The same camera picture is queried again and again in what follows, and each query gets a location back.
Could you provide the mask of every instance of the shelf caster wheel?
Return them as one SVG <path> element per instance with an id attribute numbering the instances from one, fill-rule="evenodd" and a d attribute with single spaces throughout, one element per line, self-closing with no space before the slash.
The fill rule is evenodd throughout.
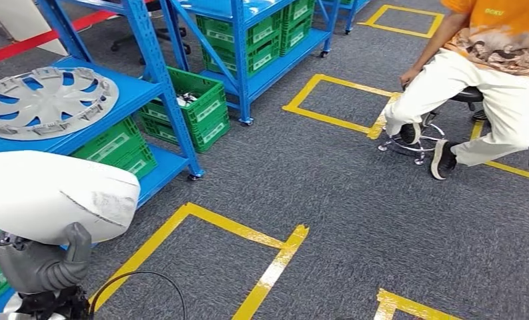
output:
<path id="1" fill-rule="evenodd" d="M 190 181 L 197 181 L 197 180 L 200 180 L 201 177 L 200 176 L 197 176 L 197 175 L 188 175 L 187 178 L 190 180 Z"/>
<path id="2" fill-rule="evenodd" d="M 241 122 L 241 124 L 244 126 L 244 127 L 250 127 L 254 124 L 254 120 L 251 120 L 251 121 L 248 121 L 248 122 Z"/>

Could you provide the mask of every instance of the orange t-shirt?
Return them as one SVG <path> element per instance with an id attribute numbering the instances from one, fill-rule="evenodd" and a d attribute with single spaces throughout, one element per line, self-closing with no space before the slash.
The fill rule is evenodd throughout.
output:
<path id="1" fill-rule="evenodd" d="M 479 66 L 529 75 L 529 0 L 442 0 L 470 24 L 444 46 Z"/>

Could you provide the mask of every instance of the black stool seat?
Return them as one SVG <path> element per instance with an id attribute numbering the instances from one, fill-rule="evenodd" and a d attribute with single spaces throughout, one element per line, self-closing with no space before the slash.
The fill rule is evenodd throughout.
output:
<path id="1" fill-rule="evenodd" d="M 463 91 L 459 92 L 459 94 L 451 98 L 451 100 L 467 103 L 481 102 L 484 100 L 484 96 L 477 87 L 466 87 Z"/>

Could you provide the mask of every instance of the floor marking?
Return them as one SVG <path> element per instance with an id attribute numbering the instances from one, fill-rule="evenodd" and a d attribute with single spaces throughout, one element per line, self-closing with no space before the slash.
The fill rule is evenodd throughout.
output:
<path id="1" fill-rule="evenodd" d="M 339 127 L 351 129 L 354 131 L 359 131 L 362 133 L 365 133 L 366 135 L 369 135 L 369 137 L 376 136 L 378 137 L 380 135 L 380 132 L 382 131 L 382 126 L 380 126 L 380 116 L 376 120 L 376 122 L 373 124 L 372 127 L 365 127 L 363 125 L 358 125 L 356 123 L 352 123 L 349 121 L 341 120 L 335 117 L 330 117 L 329 115 L 324 115 L 321 113 L 317 113 L 315 111 L 310 111 L 306 109 L 301 109 L 300 105 L 302 102 L 306 99 L 306 97 L 313 91 L 313 89 L 317 86 L 317 84 L 320 81 L 327 81 L 331 83 L 336 83 L 338 85 L 344 85 L 346 87 L 350 87 L 353 89 L 358 89 L 362 91 L 367 91 L 370 93 L 375 93 L 377 95 L 383 95 L 386 97 L 389 97 L 390 100 L 388 103 L 392 102 L 392 99 L 396 98 L 396 93 L 389 92 L 373 87 L 368 87 L 365 85 L 360 85 L 358 83 L 353 83 L 350 81 L 346 81 L 343 79 L 338 79 L 335 77 L 330 77 L 328 75 L 322 75 L 322 74 L 316 74 L 314 75 L 307 83 L 304 85 L 304 88 L 288 103 L 287 105 L 283 106 L 282 109 L 285 111 L 297 113 L 298 115 L 303 115 L 304 117 L 309 117 L 315 120 L 323 121 L 326 123 L 331 123 L 332 125 L 338 125 Z"/>
<path id="2" fill-rule="evenodd" d="M 431 16 L 435 17 L 435 19 L 433 19 L 433 22 L 432 22 L 431 26 L 429 27 L 429 30 L 427 31 L 427 33 L 420 33 L 420 32 L 416 32 L 416 31 L 404 30 L 404 29 L 387 27 L 385 25 L 376 24 L 376 21 L 388 9 L 419 13 L 419 14 L 422 14 L 422 15 L 431 15 Z M 359 22 L 357 24 L 358 25 L 367 25 L 369 27 L 378 28 L 378 29 L 382 29 L 382 30 L 386 30 L 386 31 L 393 31 L 393 32 L 397 32 L 397 33 L 403 33 L 403 34 L 406 34 L 406 35 L 415 35 L 417 37 L 431 38 L 433 36 L 433 34 L 435 33 L 435 31 L 437 31 L 437 28 L 439 27 L 439 25 L 443 21 L 443 18 L 444 18 L 444 15 L 442 13 L 425 11 L 425 10 L 417 10 L 417 9 L 411 9 L 411 8 L 405 8 L 405 7 L 396 7 L 396 6 L 393 6 L 393 5 L 382 5 L 380 7 L 380 9 L 378 9 L 378 11 L 376 11 L 372 15 L 372 17 L 370 17 L 367 21 Z"/>
<path id="3" fill-rule="evenodd" d="M 198 217 L 247 240 L 280 250 L 276 255 L 276 258 L 268 266 L 264 274 L 260 277 L 260 280 L 246 297 L 245 301 L 236 311 L 233 316 L 233 319 L 235 320 L 250 319 L 252 317 L 276 281 L 280 278 L 280 275 L 284 272 L 284 269 L 296 254 L 300 245 L 304 242 L 309 231 L 309 228 L 304 227 L 303 225 L 298 225 L 288 240 L 282 242 L 228 219 L 227 217 L 211 212 L 199 205 L 186 203 L 185 205 L 182 205 L 107 281 L 110 281 L 123 273 L 137 270 L 189 215 Z M 95 310 L 99 310 L 99 308 L 125 283 L 126 280 L 126 278 L 118 280 L 112 286 L 107 288 L 97 300 Z M 89 301 L 93 301 L 94 297 L 95 294 L 89 298 Z"/>
<path id="4" fill-rule="evenodd" d="M 474 126 L 472 127 L 472 133 L 470 134 L 471 140 L 478 139 L 482 135 L 483 125 L 484 125 L 484 122 L 482 121 L 476 121 L 474 123 Z M 527 170 L 518 169 L 518 168 L 511 167 L 509 165 L 505 165 L 503 163 L 498 163 L 495 161 L 489 161 L 485 164 L 491 167 L 497 168 L 497 169 L 501 169 L 501 170 L 504 170 L 510 173 L 514 173 L 516 175 L 521 175 L 522 177 L 529 178 L 529 171 Z"/>
<path id="5" fill-rule="evenodd" d="M 394 92 L 394 94 L 390 97 L 390 100 L 388 100 L 388 103 L 386 103 L 386 106 L 382 109 L 380 115 L 370 128 L 370 132 L 366 135 L 366 137 L 369 137 L 372 140 L 378 139 L 380 133 L 382 133 L 382 128 L 384 128 L 384 125 L 386 125 L 386 117 L 384 116 L 386 108 L 389 104 L 396 102 L 396 100 L 398 100 L 401 95 L 402 94 L 399 92 Z"/>
<path id="6" fill-rule="evenodd" d="M 282 246 L 280 252 L 276 255 L 276 258 L 272 261 L 270 266 L 264 271 L 262 277 L 258 283 L 254 286 L 252 291 L 246 297 L 241 307 L 237 310 L 233 316 L 233 320 L 245 320 L 251 319 L 266 295 L 270 292 L 270 289 L 274 286 L 282 271 L 286 268 L 290 260 L 296 251 L 304 242 L 304 239 L 308 235 L 308 228 L 303 225 L 298 225 L 296 230 L 290 235 L 288 240 Z"/>
<path id="7" fill-rule="evenodd" d="M 392 320 L 396 310 L 407 312 L 425 320 L 461 320 L 439 310 L 429 308 L 415 301 L 400 297 L 384 289 L 379 289 L 376 298 L 380 302 L 374 320 Z"/>

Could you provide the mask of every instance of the blue metal shelf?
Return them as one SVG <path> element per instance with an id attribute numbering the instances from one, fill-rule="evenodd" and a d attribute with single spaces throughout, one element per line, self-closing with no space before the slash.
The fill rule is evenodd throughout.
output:
<path id="1" fill-rule="evenodd" d="M 180 5 L 196 15 L 233 21 L 233 10 L 230 1 L 222 0 L 179 0 Z M 266 19 L 272 13 L 289 5 L 294 0 L 243 0 L 243 23 L 250 28 Z"/>
<path id="2" fill-rule="evenodd" d="M 39 6 L 44 16 L 46 16 L 52 28 L 58 32 L 60 40 L 62 40 L 62 43 L 70 53 L 70 57 L 56 62 L 54 66 L 86 67 L 95 70 L 117 84 L 119 87 L 119 99 L 104 118 L 85 129 L 63 137 L 40 141 L 0 139 L 0 151 L 37 150 L 68 155 L 98 134 L 131 115 L 134 111 L 137 111 L 147 102 L 159 97 L 165 105 L 172 127 L 175 128 L 183 155 L 176 155 L 171 151 L 166 151 L 153 145 L 149 146 L 157 161 L 157 167 L 140 179 L 141 193 L 138 205 L 142 206 L 146 203 L 148 199 L 186 167 L 192 175 L 203 175 L 203 170 L 197 162 L 197 156 L 191 144 L 181 110 L 175 102 L 175 91 L 165 68 L 162 52 L 143 0 L 123 0 L 122 5 L 114 5 L 102 0 L 66 1 L 96 9 L 116 11 L 125 15 L 135 33 L 135 38 L 147 63 L 149 76 L 153 81 L 143 81 L 93 64 L 89 52 L 78 33 L 71 26 L 70 20 L 59 6 L 58 0 L 39 0 Z M 2 312 L 3 307 L 13 293 L 13 290 L 9 288 L 0 296 L 0 312 Z"/>
<path id="3" fill-rule="evenodd" d="M 278 79 L 282 78 L 288 71 L 292 70 L 301 60 L 305 59 L 321 42 L 325 41 L 330 33 L 323 30 L 311 29 L 306 40 L 295 46 L 284 57 L 280 57 L 270 65 L 248 79 L 248 97 L 250 102 L 256 100 L 264 91 L 272 86 Z M 221 73 L 208 70 L 201 72 L 205 77 L 223 81 L 228 93 L 238 95 L 235 85 Z"/>
<path id="4" fill-rule="evenodd" d="M 0 152 L 14 150 L 37 150 L 61 155 L 69 155 L 92 138 L 137 111 L 141 106 L 162 93 L 159 83 L 146 81 L 123 75 L 92 63 L 68 57 L 54 63 L 56 67 L 86 67 L 112 79 L 119 87 L 119 99 L 113 109 L 101 120 L 83 130 L 63 137 L 38 140 L 15 141 L 0 138 Z"/>
<path id="5" fill-rule="evenodd" d="M 339 20 L 346 20 L 345 25 L 345 33 L 349 34 L 351 30 L 353 29 L 353 21 L 354 17 L 358 13 L 358 11 L 361 11 L 362 8 L 364 8 L 370 0 L 353 0 L 351 4 L 339 4 L 339 9 L 343 11 L 345 14 L 338 16 Z M 327 7 L 333 6 L 333 1 L 324 1 L 323 4 Z"/>
<path id="6" fill-rule="evenodd" d="M 331 37 L 337 21 L 339 1 L 334 3 L 331 12 L 327 14 L 322 0 L 316 0 L 326 22 L 325 30 L 312 29 L 306 40 L 292 49 L 285 57 L 274 60 L 260 72 L 251 77 L 248 76 L 247 30 L 292 2 L 294 0 L 162 0 L 161 4 L 170 34 L 177 32 L 176 26 L 179 16 L 199 39 L 201 46 L 223 71 L 223 74 L 210 71 L 203 71 L 202 74 L 223 81 L 227 92 L 239 97 L 238 105 L 232 103 L 227 105 L 239 109 L 241 115 L 239 121 L 251 125 L 253 123 L 253 119 L 250 116 L 251 102 L 309 55 L 321 42 L 324 42 L 322 57 L 331 51 Z M 190 13 L 232 23 L 232 35 L 235 39 L 235 65 L 237 66 L 236 77 L 233 77 L 231 72 L 225 67 L 219 55 L 205 38 L 205 35 L 199 30 L 196 23 L 192 21 Z M 176 61 L 178 61 L 182 69 L 187 70 L 187 57 L 183 52 L 181 39 L 179 37 L 177 39 L 173 38 L 172 45 Z"/>

